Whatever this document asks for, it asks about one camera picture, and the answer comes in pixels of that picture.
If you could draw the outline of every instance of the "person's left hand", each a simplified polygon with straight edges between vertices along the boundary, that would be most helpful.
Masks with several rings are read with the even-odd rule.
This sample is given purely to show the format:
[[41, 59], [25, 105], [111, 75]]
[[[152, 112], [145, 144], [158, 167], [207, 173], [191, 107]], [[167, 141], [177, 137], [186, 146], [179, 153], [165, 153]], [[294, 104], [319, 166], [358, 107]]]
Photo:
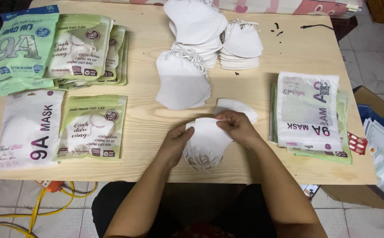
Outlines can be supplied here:
[[155, 161], [162, 162], [169, 169], [174, 168], [182, 157], [183, 149], [186, 142], [192, 137], [195, 128], [190, 127], [185, 131], [186, 124], [183, 124], [175, 129], [169, 130], [166, 138], [158, 150]]

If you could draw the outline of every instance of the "person's right hand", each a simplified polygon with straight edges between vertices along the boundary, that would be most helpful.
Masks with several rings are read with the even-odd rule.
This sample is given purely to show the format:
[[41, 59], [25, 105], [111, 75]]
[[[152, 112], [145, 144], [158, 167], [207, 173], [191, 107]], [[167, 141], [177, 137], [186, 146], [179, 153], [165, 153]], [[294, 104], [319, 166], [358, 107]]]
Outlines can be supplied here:
[[256, 143], [263, 141], [245, 113], [227, 110], [215, 118], [221, 120], [217, 122], [217, 126], [242, 146], [251, 148]]

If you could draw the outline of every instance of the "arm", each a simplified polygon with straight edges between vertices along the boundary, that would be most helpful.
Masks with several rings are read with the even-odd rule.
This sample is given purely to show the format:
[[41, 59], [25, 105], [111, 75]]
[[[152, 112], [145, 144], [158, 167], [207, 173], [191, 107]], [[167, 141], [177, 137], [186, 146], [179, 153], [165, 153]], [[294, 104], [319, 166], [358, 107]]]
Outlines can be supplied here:
[[261, 188], [279, 237], [327, 237], [299, 184], [260, 137], [244, 113], [224, 111], [216, 119], [237, 143], [252, 150], [261, 171]]
[[147, 235], [157, 214], [169, 172], [178, 164], [193, 133], [193, 127], [185, 132], [185, 125], [167, 133], [157, 156], [115, 212], [104, 238]]

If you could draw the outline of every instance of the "pink patterned fabric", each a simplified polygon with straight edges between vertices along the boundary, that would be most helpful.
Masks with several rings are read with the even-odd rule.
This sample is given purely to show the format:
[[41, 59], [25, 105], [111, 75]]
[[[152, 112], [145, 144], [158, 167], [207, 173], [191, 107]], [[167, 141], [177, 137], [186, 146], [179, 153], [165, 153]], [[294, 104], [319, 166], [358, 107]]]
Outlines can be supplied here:
[[[92, 0], [106, 3], [163, 5], [166, 0]], [[278, 13], [351, 17], [362, 10], [362, 0], [214, 0], [220, 9], [239, 13]]]

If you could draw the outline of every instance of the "light wood table surface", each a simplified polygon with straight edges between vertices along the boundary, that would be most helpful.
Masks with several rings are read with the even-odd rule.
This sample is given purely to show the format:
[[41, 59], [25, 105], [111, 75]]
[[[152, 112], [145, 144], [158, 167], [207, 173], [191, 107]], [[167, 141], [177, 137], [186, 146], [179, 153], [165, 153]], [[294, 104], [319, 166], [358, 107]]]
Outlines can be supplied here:
[[[73, 181], [137, 181], [156, 155], [168, 130], [195, 118], [213, 116], [217, 98], [233, 98], [253, 107], [259, 117], [255, 128], [269, 137], [270, 89], [277, 83], [280, 71], [308, 74], [340, 75], [340, 89], [348, 91], [348, 130], [358, 136], [364, 131], [352, 95], [351, 84], [337, 45], [334, 32], [325, 27], [301, 29], [303, 25], [332, 26], [327, 16], [278, 15], [268, 13], [234, 13], [223, 11], [228, 20], [241, 18], [260, 24], [264, 46], [260, 66], [235, 71], [209, 69], [211, 98], [205, 106], [172, 111], [155, 100], [159, 77], [155, 65], [158, 55], [168, 50], [174, 36], [168, 27], [169, 18], [162, 6], [120, 3], [96, 3], [35, 0], [31, 7], [57, 4], [60, 13], [102, 14], [122, 24], [129, 31], [128, 83], [126, 86], [91, 86], [68, 91], [68, 96], [118, 94], [127, 95], [119, 162], [91, 158], [70, 160], [55, 168], [0, 172], [0, 179], [73, 180]], [[0, 129], [6, 97], [0, 98]], [[369, 152], [353, 153], [353, 164], [345, 165], [317, 158], [294, 156], [286, 149], [270, 143], [283, 164], [299, 184], [375, 184], [377, 182]], [[182, 159], [171, 172], [170, 182], [257, 183], [258, 169], [252, 155], [232, 143], [220, 165], [209, 173], [198, 172]]]

